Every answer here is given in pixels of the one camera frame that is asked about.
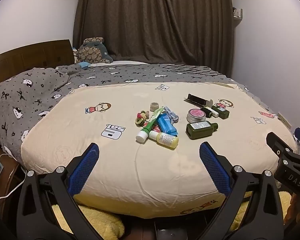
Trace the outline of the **brown patterned plush toy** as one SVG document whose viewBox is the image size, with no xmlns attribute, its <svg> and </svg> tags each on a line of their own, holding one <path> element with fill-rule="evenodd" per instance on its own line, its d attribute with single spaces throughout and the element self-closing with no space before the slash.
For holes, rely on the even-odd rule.
<svg viewBox="0 0 300 240">
<path fill-rule="evenodd" d="M 78 49 L 72 49 L 75 62 L 112 63 L 113 58 L 108 54 L 103 42 L 102 37 L 86 38 Z"/>
</svg>

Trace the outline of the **large dark green bottle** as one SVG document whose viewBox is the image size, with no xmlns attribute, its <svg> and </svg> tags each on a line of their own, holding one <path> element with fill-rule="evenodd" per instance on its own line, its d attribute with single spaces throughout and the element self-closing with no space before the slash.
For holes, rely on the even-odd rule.
<svg viewBox="0 0 300 240">
<path fill-rule="evenodd" d="M 217 123 L 210 123 L 208 121 L 201 121 L 189 123 L 186 126 L 186 134 L 190 139 L 201 139 L 211 136 L 218 129 Z"/>
</svg>

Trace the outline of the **beige tape roll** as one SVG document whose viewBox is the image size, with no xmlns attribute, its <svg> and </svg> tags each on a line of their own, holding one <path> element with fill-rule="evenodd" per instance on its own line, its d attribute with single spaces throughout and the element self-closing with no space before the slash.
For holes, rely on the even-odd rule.
<svg viewBox="0 0 300 240">
<path fill-rule="evenodd" d="M 150 104 L 150 111 L 155 112 L 157 109 L 159 109 L 159 104 L 157 102 L 152 102 Z"/>
</svg>

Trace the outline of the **round tin pink lid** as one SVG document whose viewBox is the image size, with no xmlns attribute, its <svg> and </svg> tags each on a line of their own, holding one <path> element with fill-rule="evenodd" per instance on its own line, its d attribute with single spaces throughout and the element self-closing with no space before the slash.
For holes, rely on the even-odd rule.
<svg viewBox="0 0 300 240">
<path fill-rule="evenodd" d="M 196 123 L 196 122 L 202 122 L 205 121 L 206 114 L 201 109 L 190 109 L 187 113 L 187 121 L 189 123 Z"/>
</svg>

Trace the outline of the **yellow fluffy rug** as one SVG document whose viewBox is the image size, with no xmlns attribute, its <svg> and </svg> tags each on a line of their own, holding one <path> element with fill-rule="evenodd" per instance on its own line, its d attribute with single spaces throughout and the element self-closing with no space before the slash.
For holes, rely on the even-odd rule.
<svg viewBox="0 0 300 240">
<path fill-rule="evenodd" d="M 290 201 L 292 199 L 292 196 L 287 191 L 280 191 L 280 200 L 282 205 L 282 212 L 283 217 L 287 214 L 287 210 L 290 206 Z M 249 202 L 244 202 L 241 204 L 241 207 L 239 208 L 239 211 L 235 217 L 234 222 L 232 223 L 230 227 L 230 231 L 234 231 L 238 229 L 242 219 L 244 212 L 247 209 Z M 83 212 L 83 214 L 88 219 L 89 223 L 93 226 L 93 228 L 104 238 L 104 239 L 119 239 L 119 237 L 123 236 L 123 233 L 125 233 L 125 226 L 123 225 L 123 222 L 119 217 L 100 211 L 96 209 L 92 209 L 86 206 L 79 205 L 79 208 Z M 71 234 L 73 232 L 70 229 L 70 226 L 68 226 L 60 208 L 58 205 L 52 206 L 53 212 L 55 214 L 55 217 L 57 218 L 57 221 L 61 228 Z"/>
</svg>

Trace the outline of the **black cardboard box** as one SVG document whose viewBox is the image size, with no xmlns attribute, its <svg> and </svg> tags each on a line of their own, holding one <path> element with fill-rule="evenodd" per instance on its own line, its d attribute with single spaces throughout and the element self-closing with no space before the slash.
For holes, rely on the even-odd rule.
<svg viewBox="0 0 300 240">
<path fill-rule="evenodd" d="M 203 98 L 200 98 L 198 96 L 188 94 L 187 98 L 184 99 L 184 101 L 189 102 L 193 105 L 196 105 L 198 107 L 212 107 L 213 106 L 213 100 L 206 100 Z"/>
</svg>

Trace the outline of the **green white tube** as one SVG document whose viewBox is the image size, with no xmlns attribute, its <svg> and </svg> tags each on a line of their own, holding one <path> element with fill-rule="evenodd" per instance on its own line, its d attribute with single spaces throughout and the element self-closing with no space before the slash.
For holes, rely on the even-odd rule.
<svg viewBox="0 0 300 240">
<path fill-rule="evenodd" d="M 153 112 L 152 116 L 150 117 L 150 119 L 148 121 L 148 124 L 137 134 L 137 136 L 136 136 L 137 142 L 143 144 L 146 141 L 146 139 L 149 136 L 150 131 L 152 130 L 154 123 L 156 122 L 157 118 L 159 117 L 159 115 L 162 113 L 163 110 L 164 110 L 164 107 L 161 107 Z"/>
</svg>

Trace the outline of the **yellow lotion bottle white cap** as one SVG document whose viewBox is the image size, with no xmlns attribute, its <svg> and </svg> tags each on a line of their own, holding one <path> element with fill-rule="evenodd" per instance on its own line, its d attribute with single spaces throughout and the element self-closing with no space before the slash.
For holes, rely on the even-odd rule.
<svg viewBox="0 0 300 240">
<path fill-rule="evenodd" d="M 170 149 L 175 149 L 179 143 L 178 137 L 163 132 L 158 133 L 156 131 L 149 132 L 149 139 L 154 140 L 158 144 Z"/>
</svg>

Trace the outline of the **small white black tube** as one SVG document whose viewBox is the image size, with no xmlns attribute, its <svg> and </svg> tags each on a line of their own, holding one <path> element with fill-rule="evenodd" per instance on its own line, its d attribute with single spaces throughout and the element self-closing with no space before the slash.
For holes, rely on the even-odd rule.
<svg viewBox="0 0 300 240">
<path fill-rule="evenodd" d="M 201 110 L 206 114 L 207 118 L 211 118 L 211 117 L 217 118 L 217 117 L 219 117 L 219 113 L 217 111 L 213 110 L 210 107 L 205 106 L 205 107 L 202 107 Z"/>
</svg>

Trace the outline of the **blue tube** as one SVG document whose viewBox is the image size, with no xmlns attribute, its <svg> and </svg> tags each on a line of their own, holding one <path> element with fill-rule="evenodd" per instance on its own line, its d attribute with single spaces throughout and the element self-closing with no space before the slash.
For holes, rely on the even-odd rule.
<svg viewBox="0 0 300 240">
<path fill-rule="evenodd" d="M 177 129 L 172 125 L 170 118 L 166 113 L 159 115 L 159 117 L 157 118 L 157 125 L 163 133 L 172 136 L 178 135 Z"/>
</svg>

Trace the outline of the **wooden headboard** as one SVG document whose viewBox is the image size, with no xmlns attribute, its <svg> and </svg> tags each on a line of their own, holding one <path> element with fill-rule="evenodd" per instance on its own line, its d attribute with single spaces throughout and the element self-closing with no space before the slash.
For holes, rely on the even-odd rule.
<svg viewBox="0 0 300 240">
<path fill-rule="evenodd" d="M 0 54 L 0 82 L 32 68 L 74 64 L 69 40 L 55 40 L 19 47 Z"/>
</svg>

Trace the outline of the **dark brown curtain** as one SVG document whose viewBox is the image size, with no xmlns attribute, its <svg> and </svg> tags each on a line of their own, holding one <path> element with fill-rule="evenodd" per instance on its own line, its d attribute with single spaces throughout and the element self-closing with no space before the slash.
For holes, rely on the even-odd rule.
<svg viewBox="0 0 300 240">
<path fill-rule="evenodd" d="M 101 37 L 115 60 L 232 72 L 232 0 L 78 0 L 72 43 Z"/>
</svg>

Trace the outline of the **small wall shelf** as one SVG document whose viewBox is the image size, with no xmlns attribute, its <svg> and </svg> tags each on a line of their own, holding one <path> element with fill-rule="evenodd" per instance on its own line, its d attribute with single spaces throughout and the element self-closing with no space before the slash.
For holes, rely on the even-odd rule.
<svg viewBox="0 0 300 240">
<path fill-rule="evenodd" d="M 233 7 L 234 26 L 237 27 L 243 20 L 243 9 Z"/>
</svg>

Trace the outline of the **grey patterned blanket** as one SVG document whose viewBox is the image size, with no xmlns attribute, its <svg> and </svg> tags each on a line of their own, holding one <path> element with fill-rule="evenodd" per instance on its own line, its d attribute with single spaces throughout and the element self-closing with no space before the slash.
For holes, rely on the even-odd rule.
<svg viewBox="0 0 300 240">
<path fill-rule="evenodd" d="M 0 143 L 22 163 L 21 144 L 31 128 L 75 89 L 141 82 L 220 82 L 234 80 L 206 66 L 116 61 L 83 69 L 78 64 L 32 68 L 0 82 Z"/>
</svg>

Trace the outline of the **blue grey rope knot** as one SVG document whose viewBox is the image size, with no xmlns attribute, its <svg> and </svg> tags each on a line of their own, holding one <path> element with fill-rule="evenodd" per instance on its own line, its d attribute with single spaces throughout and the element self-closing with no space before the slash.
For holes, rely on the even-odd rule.
<svg viewBox="0 0 300 240">
<path fill-rule="evenodd" d="M 176 115 L 173 111 L 171 111 L 167 106 L 164 107 L 164 113 L 167 114 L 172 124 L 178 123 L 179 116 Z"/>
</svg>

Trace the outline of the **red white packet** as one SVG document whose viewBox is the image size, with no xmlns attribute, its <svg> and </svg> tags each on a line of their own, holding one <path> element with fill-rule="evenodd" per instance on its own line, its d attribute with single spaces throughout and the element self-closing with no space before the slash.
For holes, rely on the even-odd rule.
<svg viewBox="0 0 300 240">
<path fill-rule="evenodd" d="M 146 127 L 147 125 L 148 125 L 148 122 L 145 121 L 145 122 L 142 124 L 142 127 Z M 153 131 L 156 131 L 156 132 L 158 132 L 158 133 L 161 132 L 160 127 L 159 127 L 156 123 L 153 124 L 152 130 L 153 130 Z"/>
</svg>

